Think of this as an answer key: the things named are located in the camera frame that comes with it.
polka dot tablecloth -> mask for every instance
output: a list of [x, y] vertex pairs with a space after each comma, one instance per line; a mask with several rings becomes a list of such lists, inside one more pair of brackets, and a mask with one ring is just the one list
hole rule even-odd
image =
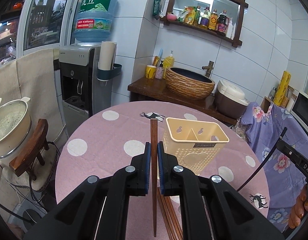
[[[158, 140], [163, 139], [167, 117], [217, 122], [230, 142], [201, 171], [200, 176], [220, 175], [237, 189], [259, 166], [248, 144], [216, 119], [185, 106], [157, 101], [139, 101], [108, 108], [86, 120], [69, 138], [62, 150], [56, 171], [55, 190], [59, 203], [88, 176], [112, 176], [128, 166], [133, 156], [144, 153], [150, 141], [150, 118], [157, 118]], [[265, 217], [269, 193], [265, 173], [261, 170], [241, 191]], [[179, 197], [171, 197], [179, 221]], [[153, 236], [151, 186], [146, 197], [131, 197], [126, 240], [168, 240], [158, 206], [157, 237]]]

microwave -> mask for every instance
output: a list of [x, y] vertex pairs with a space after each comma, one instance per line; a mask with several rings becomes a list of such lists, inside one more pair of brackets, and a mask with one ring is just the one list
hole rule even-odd
[[303, 129], [308, 133], [308, 95], [304, 92], [299, 92], [293, 108], [290, 112]]

purple floral cloth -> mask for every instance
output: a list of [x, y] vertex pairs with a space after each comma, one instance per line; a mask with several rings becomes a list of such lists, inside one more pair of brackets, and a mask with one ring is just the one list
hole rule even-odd
[[[275, 145], [284, 127], [287, 127], [287, 132], [283, 140], [308, 159], [308, 136], [286, 109], [271, 105], [265, 113], [256, 102], [252, 102], [242, 116], [241, 123], [248, 125], [246, 136], [260, 162]], [[267, 218], [283, 231], [290, 210], [305, 184], [305, 176], [278, 150], [265, 164], [264, 171], [270, 194]]]

yellow soap bottle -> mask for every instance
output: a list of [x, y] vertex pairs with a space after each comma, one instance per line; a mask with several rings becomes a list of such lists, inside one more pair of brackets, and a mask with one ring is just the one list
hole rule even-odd
[[174, 57], [173, 57], [173, 51], [171, 50], [171, 54], [166, 57], [163, 61], [163, 78], [165, 79], [165, 72], [166, 72], [166, 69], [168, 67], [173, 67], [174, 66]]

plastic basket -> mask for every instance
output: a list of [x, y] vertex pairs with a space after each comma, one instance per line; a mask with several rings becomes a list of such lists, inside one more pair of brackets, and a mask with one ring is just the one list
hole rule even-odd
[[166, 118], [163, 138], [165, 152], [175, 155], [179, 165], [196, 175], [229, 141], [215, 122]]

